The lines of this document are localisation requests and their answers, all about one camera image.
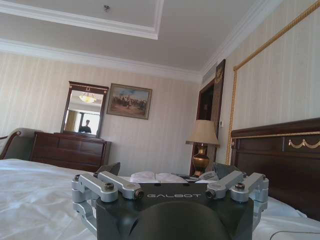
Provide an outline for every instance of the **table lamp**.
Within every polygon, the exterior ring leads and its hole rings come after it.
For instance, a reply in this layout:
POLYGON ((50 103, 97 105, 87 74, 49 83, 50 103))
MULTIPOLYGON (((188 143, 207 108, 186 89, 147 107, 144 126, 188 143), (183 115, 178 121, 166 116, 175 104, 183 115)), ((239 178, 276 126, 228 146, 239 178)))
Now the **table lamp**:
POLYGON ((206 167, 209 165, 209 157, 206 155, 207 146, 220 146, 216 137, 214 122, 208 120, 196 120, 192 135, 185 143, 197 144, 198 153, 192 157, 192 163, 195 168, 194 177, 199 177, 205 172, 206 167))

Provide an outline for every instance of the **striped wallpaper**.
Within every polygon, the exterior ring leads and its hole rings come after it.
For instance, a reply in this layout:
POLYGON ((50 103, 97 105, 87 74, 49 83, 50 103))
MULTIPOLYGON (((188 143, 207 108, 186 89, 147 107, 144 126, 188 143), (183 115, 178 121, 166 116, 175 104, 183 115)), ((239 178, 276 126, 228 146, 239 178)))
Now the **striped wallpaper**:
POLYGON ((101 138, 112 142, 120 175, 189 173, 199 85, 132 72, 0 52, 0 136, 18 127, 59 132, 68 81, 152 89, 149 120, 104 115, 101 138))
MULTIPOLYGON (((218 162, 226 159, 233 67, 314 2, 283 1, 226 59, 218 162)), ((238 71, 233 129, 316 117, 320 117, 320 9, 238 71)))

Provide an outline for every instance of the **framed painting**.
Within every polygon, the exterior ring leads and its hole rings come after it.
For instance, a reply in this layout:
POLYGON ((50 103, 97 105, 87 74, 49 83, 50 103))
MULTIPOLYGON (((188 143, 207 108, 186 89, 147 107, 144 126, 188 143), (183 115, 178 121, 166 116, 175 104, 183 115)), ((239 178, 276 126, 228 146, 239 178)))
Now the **framed painting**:
POLYGON ((111 83, 106 113, 148 119, 152 89, 111 83))

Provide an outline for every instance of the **logo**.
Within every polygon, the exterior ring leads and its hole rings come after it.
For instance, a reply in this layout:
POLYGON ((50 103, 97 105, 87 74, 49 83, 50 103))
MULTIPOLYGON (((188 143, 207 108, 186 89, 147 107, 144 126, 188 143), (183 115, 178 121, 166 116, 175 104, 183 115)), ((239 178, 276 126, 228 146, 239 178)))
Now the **logo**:
POLYGON ((198 198, 201 196, 201 194, 174 194, 174 195, 168 195, 168 194, 148 194, 147 198, 198 198))

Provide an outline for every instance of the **crown molding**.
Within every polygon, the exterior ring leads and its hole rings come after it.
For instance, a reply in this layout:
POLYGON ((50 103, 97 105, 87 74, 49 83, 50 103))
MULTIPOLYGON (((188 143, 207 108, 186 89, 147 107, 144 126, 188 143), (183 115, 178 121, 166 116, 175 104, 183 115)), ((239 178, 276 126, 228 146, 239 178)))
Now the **crown molding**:
POLYGON ((282 2, 257 0, 205 63, 201 75, 204 76, 213 65, 227 58, 282 2))
POLYGON ((202 79, 199 71, 190 71, 177 67, 151 64, 141 61, 127 60, 79 51, 71 51, 62 48, 53 48, 1 38, 0 52, 58 60, 74 64, 92 65, 101 68, 117 69, 125 72, 146 74, 168 79, 177 79, 198 84, 202 79))
POLYGON ((153 27, 50 10, 3 0, 0 0, 0 13, 157 40, 163 5, 164 0, 156 0, 153 27))

